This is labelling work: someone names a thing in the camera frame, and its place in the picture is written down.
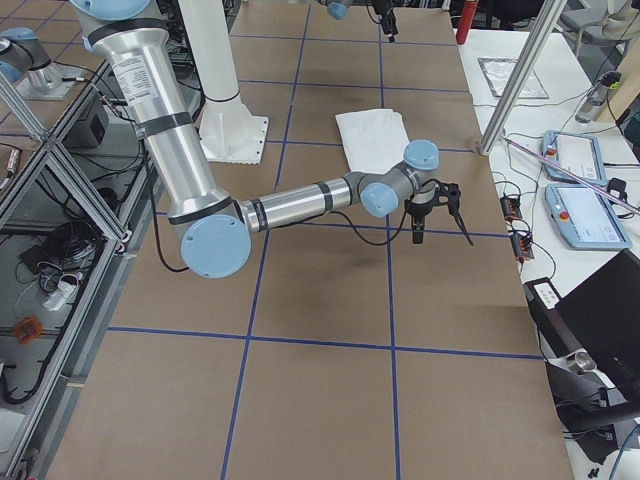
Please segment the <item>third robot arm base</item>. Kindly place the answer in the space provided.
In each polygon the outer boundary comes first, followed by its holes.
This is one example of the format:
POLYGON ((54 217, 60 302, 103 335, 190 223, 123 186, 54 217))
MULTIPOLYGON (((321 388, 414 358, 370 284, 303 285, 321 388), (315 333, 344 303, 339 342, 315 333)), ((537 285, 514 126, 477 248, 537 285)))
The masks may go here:
POLYGON ((1 32, 1 73, 30 100, 62 100, 85 77, 81 67, 54 63, 37 35, 26 27, 1 32))

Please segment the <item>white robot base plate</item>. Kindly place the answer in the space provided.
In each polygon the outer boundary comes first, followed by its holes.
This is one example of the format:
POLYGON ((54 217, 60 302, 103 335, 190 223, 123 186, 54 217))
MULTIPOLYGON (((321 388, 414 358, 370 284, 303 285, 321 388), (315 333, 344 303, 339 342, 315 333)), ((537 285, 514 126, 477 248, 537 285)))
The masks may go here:
POLYGON ((179 8, 205 97, 199 136, 206 158, 259 164, 269 119, 242 100, 223 3, 185 0, 179 8))

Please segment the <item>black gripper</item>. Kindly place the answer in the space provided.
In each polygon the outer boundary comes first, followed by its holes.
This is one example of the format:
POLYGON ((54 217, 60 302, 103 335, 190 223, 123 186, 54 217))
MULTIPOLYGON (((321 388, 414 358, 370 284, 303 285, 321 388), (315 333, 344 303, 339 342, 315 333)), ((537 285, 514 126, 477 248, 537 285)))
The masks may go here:
POLYGON ((428 181, 423 188, 406 200, 405 210, 411 217, 412 243, 424 242, 425 218, 436 207, 446 206, 448 213, 453 217, 460 232, 466 238, 470 246, 474 242, 467 230, 460 209, 460 188, 457 183, 445 183, 433 179, 428 181))
POLYGON ((391 0, 373 0, 372 7, 377 16, 377 23, 384 30, 389 42, 395 41, 397 28, 395 26, 394 6, 391 0))

